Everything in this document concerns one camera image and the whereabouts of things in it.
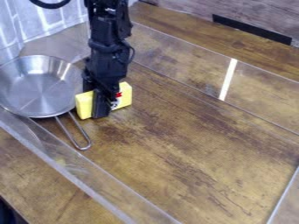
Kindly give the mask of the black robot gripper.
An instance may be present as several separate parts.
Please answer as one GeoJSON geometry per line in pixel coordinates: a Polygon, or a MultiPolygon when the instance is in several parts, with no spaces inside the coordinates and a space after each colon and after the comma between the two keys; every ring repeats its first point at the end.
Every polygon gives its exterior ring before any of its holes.
{"type": "Polygon", "coordinates": [[[120,40],[116,44],[103,45],[91,40],[88,42],[91,55],[85,59],[85,69],[81,74],[83,91],[93,89],[92,117],[101,118],[109,115],[112,109],[119,105],[116,93],[119,92],[119,81],[127,77],[127,67],[132,61],[129,52],[131,45],[120,40]]]}

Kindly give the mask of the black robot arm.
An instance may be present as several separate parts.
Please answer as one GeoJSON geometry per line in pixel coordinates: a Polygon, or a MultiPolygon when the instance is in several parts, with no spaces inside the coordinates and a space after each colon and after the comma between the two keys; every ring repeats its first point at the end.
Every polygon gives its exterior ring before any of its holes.
{"type": "Polygon", "coordinates": [[[84,0],[88,9],[91,55],[85,59],[83,91],[93,92],[91,117],[107,117],[117,101],[119,82],[135,57],[127,43],[132,23],[128,0],[84,0]]]}

